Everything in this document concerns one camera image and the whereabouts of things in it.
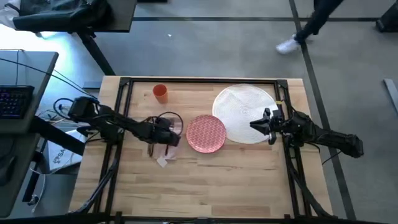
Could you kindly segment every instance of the person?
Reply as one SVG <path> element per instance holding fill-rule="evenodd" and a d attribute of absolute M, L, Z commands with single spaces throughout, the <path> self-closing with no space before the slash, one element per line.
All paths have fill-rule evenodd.
<path fill-rule="evenodd" d="M 314 0 L 314 12 L 305 27 L 300 32 L 294 34 L 289 40 L 277 45 L 276 50 L 281 54 L 288 54 L 297 50 L 308 36 L 311 34 L 317 35 L 319 33 L 319 30 L 325 25 L 330 14 L 343 1 L 344 0 Z"/>

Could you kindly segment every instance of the rgb keyboard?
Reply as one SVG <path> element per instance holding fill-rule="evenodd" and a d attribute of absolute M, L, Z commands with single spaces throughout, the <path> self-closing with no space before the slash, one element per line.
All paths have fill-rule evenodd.
<path fill-rule="evenodd" d="M 33 95 L 32 86 L 0 85 L 0 119 L 23 119 Z"/>

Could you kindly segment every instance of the cable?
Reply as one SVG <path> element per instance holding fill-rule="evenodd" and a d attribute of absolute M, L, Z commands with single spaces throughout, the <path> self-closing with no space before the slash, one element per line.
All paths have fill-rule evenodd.
<path fill-rule="evenodd" d="M 322 165 L 324 165 L 326 162 L 328 162 L 330 159 L 334 158 L 335 156 L 337 156 L 337 155 L 340 154 L 340 153 L 341 153 L 341 151 L 340 151 L 340 152 L 337 152 L 337 153 L 334 154 L 334 155 L 332 155 L 331 157 L 329 157 L 329 159 L 323 161 L 323 162 L 322 162 Z"/>
<path fill-rule="evenodd" d="M 158 118 L 161 117 L 161 116 L 163 116 L 163 115 L 165 115 L 165 114 L 174 114 L 174 115 L 178 116 L 178 118 L 180 118 L 180 121 L 181 121 L 181 131 L 180 131 L 180 133 L 178 133 L 178 135 L 181 135 L 181 134 L 182 134 L 182 130 L 184 129 L 184 122 L 183 122 L 181 116 L 180 116 L 179 114 L 177 114 L 177 113 L 168 111 L 168 112 L 161 113 L 161 114 L 158 116 Z"/>
<path fill-rule="evenodd" d="M 91 141 L 91 139 L 93 138 L 93 137 L 95 137 L 97 134 L 99 134 L 100 132 L 98 131 L 97 133 L 95 133 L 95 134 L 93 134 L 92 136 L 90 136 L 87 140 L 86 140 L 86 143 L 85 144 L 87 144 L 87 143 L 89 143 L 90 141 Z"/>
<path fill-rule="evenodd" d="M 105 117 L 109 117 L 109 116 L 112 116 L 112 115 L 110 115 L 110 114 L 102 114 L 102 115 L 95 116 L 91 120 L 98 119 L 98 118 L 105 118 Z"/>
<path fill-rule="evenodd" d="M 313 146 L 313 147 L 315 147 L 315 148 L 317 148 L 318 151 L 321 152 L 321 149 L 320 149 L 319 146 L 317 146 L 316 144 L 310 143 L 310 142 L 305 142 L 305 143 L 306 143 L 306 144 L 309 144 L 309 145 L 311 145 L 311 146 Z"/>
<path fill-rule="evenodd" d="M 84 90 L 82 87 L 80 87 L 79 85 L 77 85 L 74 81 L 70 80 L 68 77 L 66 77 L 65 75 L 62 75 L 60 72 L 58 72 L 57 70 L 54 69 L 55 72 L 57 72 L 58 74 L 60 74 L 63 78 L 65 78 L 66 80 L 72 82 L 73 84 L 75 84 L 77 87 L 81 88 L 82 90 Z M 93 98 L 96 98 L 95 96 L 93 96 L 91 93 L 88 93 L 87 91 L 85 91 L 85 93 Z"/>
<path fill-rule="evenodd" d="M 42 187 L 42 190 L 40 191 L 39 199 L 37 200 L 35 207 L 33 207 L 32 213 L 35 213 L 36 207 L 40 203 L 40 200 L 42 199 L 42 196 L 44 194 L 44 190 L 45 190 L 45 175 L 43 176 L 43 187 Z"/>
<path fill-rule="evenodd" d="M 62 118 L 62 119 L 59 120 L 59 121 L 55 121 L 54 123 L 52 123 L 52 125 L 58 124 L 59 122 L 62 122 L 62 121 L 65 121 L 65 118 Z"/>
<path fill-rule="evenodd" d="M 56 169 L 55 171 L 53 171 L 53 172 L 51 172 L 51 173 L 49 173 L 49 174 L 43 174 L 43 173 L 41 173 L 41 172 L 39 172 L 39 171 L 33 170 L 31 167 L 30 167 L 29 169 L 30 169 L 32 172 L 35 172 L 36 174 L 39 174 L 39 175 L 52 175 L 52 174 L 58 172 L 58 170 L 64 168 L 64 167 L 69 163 L 69 161 L 71 161 L 71 159 L 72 159 L 72 157 L 73 157 L 74 155 L 75 155 L 75 153 L 73 152 L 73 153 L 70 155 L 69 159 L 66 161 L 66 163 L 64 163 L 64 164 L 63 164 L 62 166 L 60 166 L 58 169 Z"/>
<path fill-rule="evenodd" d="M 24 49 L 0 49 L 0 50 L 21 50 L 21 51 L 25 51 Z"/>
<path fill-rule="evenodd" d="M 89 142 L 100 141 L 100 140 L 105 140 L 105 138 L 91 139 L 89 141 L 86 141 L 86 144 L 89 143 Z"/>
<path fill-rule="evenodd" d="M 44 114 L 44 113 L 46 113 L 46 112 L 56 113 L 55 111 L 53 111 L 53 110 L 51 110 L 51 109 L 48 109 L 48 110 L 45 110 L 45 111 L 40 112 L 40 113 L 39 113 L 38 115 L 36 115 L 36 116 L 40 117 L 40 115 L 42 115 L 42 114 Z"/>
<path fill-rule="evenodd" d="M 71 99 L 69 99 L 69 98 L 59 98 L 59 99 L 55 100 L 54 104 L 52 105 L 52 108 L 53 108 L 53 110 L 55 111 L 55 113 L 56 113 L 58 116 L 60 116 L 61 118 L 65 118 L 65 119 L 67 119 L 67 120 L 71 120 L 69 117 L 66 117 L 65 115 L 63 115 L 63 114 L 61 114 L 60 112 L 58 112 L 58 110 L 57 110 L 57 103 L 58 103 L 59 101 L 61 101 L 61 100 L 67 100 L 67 101 L 73 103 L 73 100 L 71 100 Z"/>
<path fill-rule="evenodd" d="M 14 63 L 14 64 L 17 64 L 17 65 L 22 65 L 22 66 L 24 66 L 24 67 L 33 69 L 33 70 L 35 70 L 35 71 L 42 72 L 42 73 L 44 73 L 44 74 L 50 75 L 50 76 L 52 76 L 52 77 L 54 77 L 54 78 L 56 78 L 56 79 L 58 79 L 58 80 L 63 81 L 64 83 L 70 85 L 70 86 L 73 87 L 75 90 L 79 91 L 80 93 L 86 94 L 86 95 L 88 95 L 88 96 L 91 96 L 91 97 L 97 99 L 97 97 L 93 96 L 93 95 L 90 94 L 90 93 L 87 93 L 82 87 L 79 86 L 79 88 L 82 89 L 82 90 L 79 90 L 77 87 L 75 87 L 75 86 L 72 85 L 71 83 L 68 83 L 67 81 L 63 80 L 62 78 L 60 78 L 60 77 L 58 77 L 58 76 L 55 76 L 55 75 L 53 75 L 53 74 L 51 74 L 51 73 L 45 72 L 45 71 L 43 71 L 43 70 L 40 70 L 40 69 L 37 69 L 37 68 L 34 68 L 34 67 L 31 67 L 31 66 L 29 66 L 29 65 L 25 65 L 25 64 L 23 64 L 23 63 L 13 62 L 12 60 L 7 60 L 7 59 L 4 59 L 4 58 L 0 58 L 0 60 L 5 61 L 5 62 Z"/>
<path fill-rule="evenodd" d="M 17 63 L 19 63 L 19 51 L 17 51 Z M 16 79 L 15 79 L 15 85 L 18 85 L 18 75 L 19 75 L 19 64 L 17 64 L 17 75 L 16 75 Z"/>

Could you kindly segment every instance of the white sneaker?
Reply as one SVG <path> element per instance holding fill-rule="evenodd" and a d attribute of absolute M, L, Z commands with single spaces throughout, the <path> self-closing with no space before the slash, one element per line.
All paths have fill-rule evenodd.
<path fill-rule="evenodd" d="M 291 39 L 286 40 L 285 42 L 277 45 L 276 51 L 278 51 L 280 54 L 288 54 L 297 50 L 299 47 L 300 44 L 294 40 L 294 35 L 293 35 Z"/>

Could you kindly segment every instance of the white cable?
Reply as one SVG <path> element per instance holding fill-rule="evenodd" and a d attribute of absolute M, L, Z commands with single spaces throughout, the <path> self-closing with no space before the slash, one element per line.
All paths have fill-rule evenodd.
<path fill-rule="evenodd" d="M 51 109 L 48 109 L 48 110 L 45 110 L 45 111 L 42 111 L 42 112 L 40 112 L 38 115 L 36 115 L 36 116 L 40 116 L 40 115 L 42 115 L 42 114 L 44 114 L 45 112 L 51 112 L 51 113 L 55 113 L 53 110 L 51 110 Z"/>
<path fill-rule="evenodd" d="M 55 170 L 55 171 L 53 171 L 53 172 L 51 172 L 51 173 L 49 173 L 49 174 L 43 174 L 43 173 L 41 173 L 41 172 L 39 172 L 39 171 L 33 170 L 31 167 L 30 167 L 29 169 L 30 169 L 32 172 L 35 172 L 36 174 L 39 174 L 39 175 L 52 175 L 52 174 L 56 173 L 58 170 L 64 168 L 64 167 L 69 163 L 69 161 L 71 161 L 71 159 L 72 159 L 72 157 L 73 157 L 74 154 L 75 154 L 75 153 L 73 152 L 73 153 L 70 155 L 69 159 L 66 161 L 66 163 L 64 163 L 64 164 L 63 164 L 62 166 L 60 166 L 57 170 Z"/>
<path fill-rule="evenodd" d="M 51 121 L 51 120 L 44 120 L 44 121 L 46 121 L 48 123 L 51 123 L 51 124 L 61 123 L 61 124 L 70 124 L 70 125 L 75 125 L 75 126 L 87 126 L 87 125 L 89 125 L 88 123 L 74 123 L 74 122 L 64 121 L 64 119 L 62 119 L 62 121 Z"/>
<path fill-rule="evenodd" d="M 32 172 L 35 172 L 36 174 L 42 175 L 43 178 L 44 178 L 44 179 L 43 179 L 42 191 L 40 192 L 39 199 L 38 199 L 37 203 L 35 204 L 35 207 L 32 209 L 32 213 L 35 212 L 36 207 L 37 207 L 37 205 L 39 204 L 39 202 L 40 202 L 40 200 L 42 199 L 42 196 L 43 196 L 43 194 L 44 194 L 44 190 L 45 190 L 45 178 L 46 178 L 46 176 L 52 175 L 52 174 L 56 173 L 58 170 L 64 168 L 64 167 L 69 163 L 69 161 L 72 160 L 72 158 L 73 158 L 74 155 L 75 155 L 75 153 L 73 152 L 73 153 L 70 155 L 69 159 L 66 161 L 66 163 L 64 163 L 64 164 L 63 164 L 61 167 L 59 167 L 57 170 L 55 170 L 55 171 L 53 171 L 53 172 L 51 172 L 51 173 L 49 173 L 49 174 L 43 174 L 43 173 L 41 173 L 41 172 L 38 172 L 38 171 L 36 171 L 36 170 L 33 170 L 31 167 L 29 168 Z"/>
<path fill-rule="evenodd" d="M 42 196 L 44 194 L 44 189 L 45 189 L 45 175 L 43 176 L 43 187 L 42 191 L 40 192 L 39 199 L 37 200 L 37 203 L 35 204 L 35 207 L 32 209 L 32 213 L 35 213 L 37 205 L 40 203 L 40 200 L 42 199 Z"/>
<path fill-rule="evenodd" d="M 65 118 L 62 118 L 61 120 L 52 123 L 52 125 L 55 125 L 55 124 L 57 124 L 57 123 L 59 123 L 59 122 L 62 122 L 62 121 L 65 121 Z"/>

